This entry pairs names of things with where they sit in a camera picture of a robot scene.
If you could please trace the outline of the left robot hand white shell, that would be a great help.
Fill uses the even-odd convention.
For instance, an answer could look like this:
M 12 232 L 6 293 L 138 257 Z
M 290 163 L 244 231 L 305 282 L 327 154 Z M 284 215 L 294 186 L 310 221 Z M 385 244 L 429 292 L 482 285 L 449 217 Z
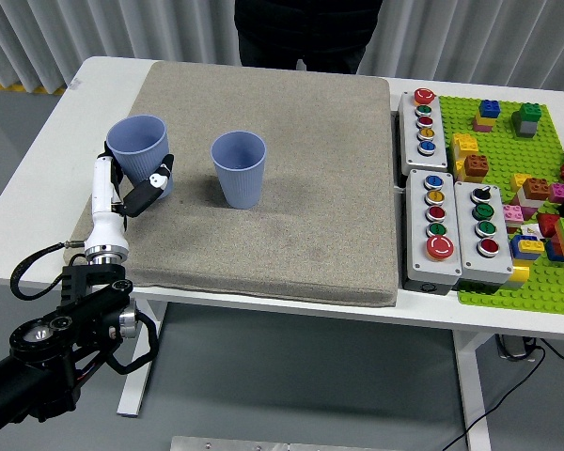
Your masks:
M 85 240 L 85 256 L 90 264 L 123 263 L 129 254 L 124 238 L 127 219 L 137 217 L 173 184 L 174 156 L 167 154 L 146 179 L 121 197 L 122 169 L 109 148 L 95 163 L 91 196 L 93 229 Z

